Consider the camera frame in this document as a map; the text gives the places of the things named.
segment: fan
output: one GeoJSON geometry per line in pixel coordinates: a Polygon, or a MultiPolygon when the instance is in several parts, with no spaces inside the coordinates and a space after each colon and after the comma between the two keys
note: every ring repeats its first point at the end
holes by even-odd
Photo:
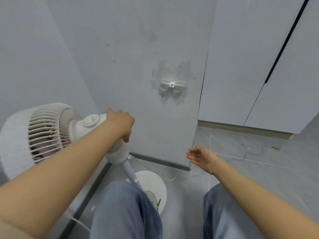
{"type": "MultiPolygon", "coordinates": [[[[82,119],[70,106],[51,103],[29,108],[11,115],[0,132],[0,160],[9,179],[12,179],[45,160],[60,149],[75,142],[106,120],[106,114],[82,119]]],[[[128,180],[144,191],[151,191],[161,214],[167,199],[164,181],[156,173],[134,173],[127,144],[117,141],[106,154],[112,164],[119,164],[128,180]]]]}

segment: person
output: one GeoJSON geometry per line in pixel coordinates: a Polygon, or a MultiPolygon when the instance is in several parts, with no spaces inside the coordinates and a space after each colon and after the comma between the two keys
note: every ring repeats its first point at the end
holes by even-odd
{"type": "MultiPolygon", "coordinates": [[[[43,238],[80,192],[111,146],[129,141],[134,118],[107,109],[106,120],[77,142],[0,187],[0,238],[43,238]]],[[[237,172],[207,148],[187,158],[220,184],[204,196],[204,239],[319,238],[319,226],[237,172]]],[[[156,201],[128,182],[112,182],[96,208],[90,238],[162,238],[156,201]]]]}

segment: round white base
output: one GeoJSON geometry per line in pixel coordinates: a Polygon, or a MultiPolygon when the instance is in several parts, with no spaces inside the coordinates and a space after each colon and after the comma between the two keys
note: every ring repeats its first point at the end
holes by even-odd
{"type": "Polygon", "coordinates": [[[139,171],[135,174],[145,191],[149,190],[153,192],[157,201],[161,199],[159,203],[159,214],[161,214],[167,200],[167,190],[164,181],[160,176],[151,171],[139,171]]]}

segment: leg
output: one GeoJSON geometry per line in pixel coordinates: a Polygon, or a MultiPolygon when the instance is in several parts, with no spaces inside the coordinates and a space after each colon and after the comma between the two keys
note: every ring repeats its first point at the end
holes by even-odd
{"type": "Polygon", "coordinates": [[[204,239],[265,239],[221,184],[204,196],[203,235],[204,239]]]}
{"type": "Polygon", "coordinates": [[[147,195],[128,182],[112,182],[95,210],[90,239],[162,239],[160,215],[147,195]]]}

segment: person's right arm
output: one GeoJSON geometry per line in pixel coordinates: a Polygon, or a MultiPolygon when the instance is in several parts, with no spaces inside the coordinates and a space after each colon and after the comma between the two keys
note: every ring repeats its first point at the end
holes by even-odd
{"type": "Polygon", "coordinates": [[[266,238],[319,238],[318,224],[237,172],[209,149],[191,148],[187,158],[220,181],[266,238]]]}

